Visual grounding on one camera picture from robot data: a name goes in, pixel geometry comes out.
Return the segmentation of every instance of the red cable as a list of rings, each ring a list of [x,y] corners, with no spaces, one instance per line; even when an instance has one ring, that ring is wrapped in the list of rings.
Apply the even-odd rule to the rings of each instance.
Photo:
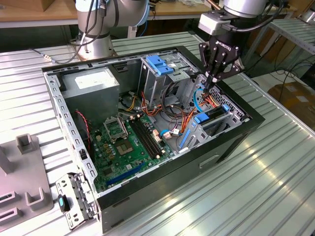
[[[85,126],[86,126],[86,128],[87,128],[87,132],[88,132],[88,142],[89,142],[89,150],[90,150],[90,132],[89,132],[89,125],[88,125],[88,121],[87,121],[87,119],[85,119],[85,117],[84,117],[84,115],[81,113],[81,112],[79,112],[79,111],[75,111],[77,114],[79,114],[81,117],[82,117],[82,119],[83,119],[83,121],[84,121],[84,123],[85,123]]]

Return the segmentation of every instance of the aluminum extrusion table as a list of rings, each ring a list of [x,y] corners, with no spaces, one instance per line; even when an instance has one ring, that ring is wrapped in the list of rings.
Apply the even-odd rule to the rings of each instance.
[[[188,32],[113,41],[119,55],[184,45],[199,56]],[[41,49],[58,60],[68,46]],[[2,232],[11,235],[100,235],[89,221],[71,232],[55,181],[74,172],[40,68],[32,51],[0,54],[0,144],[23,133],[38,136],[54,208]],[[208,172],[126,220],[109,235],[305,235],[315,229],[315,133],[241,74],[226,82],[266,121],[232,155]]]
[[[283,37],[287,38],[288,40],[295,43],[301,49],[295,55],[295,58],[298,58],[302,53],[303,50],[309,52],[310,54],[315,54],[315,26],[307,24],[299,19],[283,19],[283,20],[274,20],[267,26],[261,29],[260,33],[258,34],[255,42],[252,44],[251,48],[247,52],[244,58],[244,64],[247,64],[257,49],[257,46],[260,44],[264,34],[266,33],[267,29],[271,28],[275,31],[274,35],[261,52],[263,55],[265,52],[269,50],[269,48],[273,45],[275,40],[282,35]]]

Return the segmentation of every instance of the motherboard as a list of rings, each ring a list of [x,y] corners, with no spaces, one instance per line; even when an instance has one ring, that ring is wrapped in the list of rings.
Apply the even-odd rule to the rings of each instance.
[[[171,148],[164,141],[155,140],[155,128],[146,115],[137,121],[116,119],[119,118],[112,118],[103,127],[91,132],[97,192],[111,188],[173,156]],[[155,145],[146,143],[149,138],[145,135],[151,136],[150,140],[155,142],[159,150],[152,150]]]

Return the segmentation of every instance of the wooden shelf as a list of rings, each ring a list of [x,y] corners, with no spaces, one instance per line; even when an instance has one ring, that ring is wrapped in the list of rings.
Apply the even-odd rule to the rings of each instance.
[[[186,6],[181,2],[159,2],[156,5],[157,16],[168,15],[195,15],[209,10],[203,4]],[[0,22],[71,20],[77,19],[77,12],[73,0],[55,0],[44,12],[31,11],[22,8],[5,6],[0,9]]]

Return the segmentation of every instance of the green circuit board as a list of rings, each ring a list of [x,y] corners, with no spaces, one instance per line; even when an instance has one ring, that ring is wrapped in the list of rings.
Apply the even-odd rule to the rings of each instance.
[[[154,129],[153,124],[147,116],[141,117],[140,121],[146,127]],[[114,144],[111,143],[108,132],[104,126],[91,132],[91,137],[94,142],[94,166],[97,171],[97,177],[94,180],[94,184],[97,192],[102,192],[107,188],[121,183],[125,179],[135,176],[137,173],[145,171],[173,156],[172,150],[167,144],[157,144],[160,149],[165,151],[165,153],[159,159],[151,158],[144,145],[140,142],[137,135],[132,130],[128,120],[123,123],[126,127],[128,138],[118,139]],[[119,132],[121,132],[121,128],[118,125],[111,125],[111,134]],[[120,146],[120,152],[122,152],[122,150],[126,151],[128,148],[132,151],[121,155],[117,147],[119,143],[122,144]],[[137,172],[126,176],[124,179],[117,181],[114,184],[108,184],[108,181],[113,178],[120,177],[123,174],[126,175],[126,173],[131,170]]]

